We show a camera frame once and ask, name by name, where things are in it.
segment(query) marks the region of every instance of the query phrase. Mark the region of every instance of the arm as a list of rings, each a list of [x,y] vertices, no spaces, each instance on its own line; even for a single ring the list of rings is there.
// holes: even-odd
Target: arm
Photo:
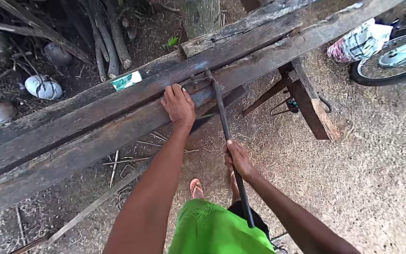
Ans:
[[[123,205],[104,254],[164,251],[167,219],[180,179],[184,145],[195,120],[194,103],[179,84],[166,87],[164,95],[161,103],[173,123],[172,135]]]
[[[339,237],[310,212],[296,204],[285,194],[264,179],[251,164],[245,150],[237,143],[228,140],[225,147],[225,161],[229,167],[233,164],[241,176],[261,196],[275,213],[289,235],[308,253],[355,253],[359,251]]]

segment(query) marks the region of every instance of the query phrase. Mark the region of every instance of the green clothing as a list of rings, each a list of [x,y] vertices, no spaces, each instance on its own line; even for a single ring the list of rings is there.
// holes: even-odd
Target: green clothing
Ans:
[[[259,228],[249,228],[243,218],[221,206],[205,199],[193,199],[178,215],[168,253],[273,254],[274,251]]]

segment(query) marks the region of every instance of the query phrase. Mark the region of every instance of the bicycle tire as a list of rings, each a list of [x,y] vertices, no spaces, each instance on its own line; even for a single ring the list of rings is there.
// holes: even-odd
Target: bicycle tire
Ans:
[[[395,36],[393,39],[402,37],[406,35],[406,28],[400,29],[396,31]],[[360,61],[353,62],[350,67],[350,78],[351,80],[355,81],[358,84],[364,85],[364,86],[385,86],[385,85],[394,85],[394,84],[402,84],[406,83],[406,72],[393,76],[393,77],[388,77],[388,78],[383,78],[383,79],[369,79],[361,76],[358,73],[358,65]]]

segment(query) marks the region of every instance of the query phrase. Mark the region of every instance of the steel rod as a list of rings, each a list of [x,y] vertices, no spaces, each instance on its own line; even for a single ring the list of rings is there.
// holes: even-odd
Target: steel rod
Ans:
[[[220,92],[220,84],[212,77],[212,73],[207,67],[205,67],[205,74],[210,79],[211,84],[214,86],[214,92],[216,94],[216,99],[217,99],[217,105],[218,105],[219,111],[220,111],[220,119],[222,121],[223,134],[225,135],[225,140],[229,140],[229,139],[231,139],[230,126],[229,126],[228,120],[226,118],[226,111],[225,111],[225,107],[223,105],[223,98],[222,98],[222,94]],[[233,165],[233,169],[234,169],[234,176],[235,176],[236,182],[237,182],[237,188],[238,188],[239,194],[240,194],[240,201],[242,203],[242,209],[244,210],[245,219],[247,220],[247,224],[248,224],[249,228],[254,228],[255,224],[253,222],[253,216],[252,216],[252,211],[249,206],[249,200],[247,199],[247,194],[245,193],[245,187],[244,187],[244,182],[242,181],[242,176],[236,170],[234,165]]]

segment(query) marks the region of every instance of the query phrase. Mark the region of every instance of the fern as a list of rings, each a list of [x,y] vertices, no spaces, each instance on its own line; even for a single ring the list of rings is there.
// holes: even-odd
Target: fern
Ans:
[[[177,42],[178,42],[178,37],[173,36],[167,42],[167,46],[171,47],[171,46],[175,45]]]

